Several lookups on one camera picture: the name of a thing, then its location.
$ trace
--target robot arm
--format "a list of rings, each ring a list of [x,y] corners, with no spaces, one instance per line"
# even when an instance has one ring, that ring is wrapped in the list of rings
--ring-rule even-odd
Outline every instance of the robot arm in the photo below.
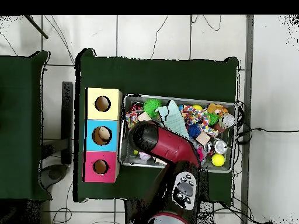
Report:
[[[131,146],[168,164],[136,213],[133,224],[196,224],[199,158],[192,143],[152,121],[137,123]]]

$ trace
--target light blue box face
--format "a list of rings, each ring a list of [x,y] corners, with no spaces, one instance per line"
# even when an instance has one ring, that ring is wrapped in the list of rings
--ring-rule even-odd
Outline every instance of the light blue box face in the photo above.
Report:
[[[107,145],[98,145],[92,140],[92,132],[96,127],[105,126],[112,132],[112,139]],[[87,120],[86,151],[116,151],[117,121]]]

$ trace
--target green table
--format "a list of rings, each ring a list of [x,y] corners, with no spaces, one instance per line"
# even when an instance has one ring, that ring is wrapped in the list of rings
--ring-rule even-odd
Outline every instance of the green table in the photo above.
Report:
[[[74,200],[84,198],[141,199],[159,169],[121,166],[114,184],[82,182],[84,148],[84,90],[115,88],[123,94],[235,102],[238,60],[224,62],[196,59],[165,61],[95,57],[93,49],[76,58]],[[232,173],[209,173],[210,200],[231,205]]]
[[[38,178],[41,75],[48,55],[0,56],[0,199],[51,199]]]

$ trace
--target metal tray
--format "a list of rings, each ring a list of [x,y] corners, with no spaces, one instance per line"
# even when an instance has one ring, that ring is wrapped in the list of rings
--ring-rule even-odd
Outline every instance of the metal tray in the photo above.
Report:
[[[210,157],[207,157],[205,164],[202,165],[202,168],[207,168],[208,171],[212,173],[229,173],[232,170],[234,165],[234,151],[235,151],[234,140],[237,133],[236,123],[237,123],[237,115],[238,115],[237,113],[238,108],[234,103],[127,94],[124,96],[123,99],[122,113],[124,114],[130,109],[132,102],[144,103],[147,99],[159,99],[162,101],[163,106],[165,106],[169,100],[174,100],[178,106],[181,104],[191,105],[191,106],[195,104],[199,104],[203,108],[205,108],[210,103],[223,105],[230,114],[235,116],[235,125],[217,136],[217,138],[222,139],[228,144],[228,150],[224,155],[225,163],[221,167],[216,167],[212,164]],[[134,150],[128,142],[128,126],[126,123],[126,118],[124,118],[123,116],[121,121],[121,131],[120,131],[120,147],[119,147],[120,163],[125,166],[155,167],[158,169],[162,169],[165,167],[165,165],[162,163],[155,163],[153,158],[151,158],[148,161],[141,160],[139,159],[138,156],[137,157],[134,156],[133,152]]]

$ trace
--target yellow box face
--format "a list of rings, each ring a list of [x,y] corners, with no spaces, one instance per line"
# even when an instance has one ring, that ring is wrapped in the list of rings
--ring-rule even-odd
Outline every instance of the yellow box face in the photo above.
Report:
[[[87,89],[87,119],[89,120],[119,120],[121,112],[122,93],[118,89]]]

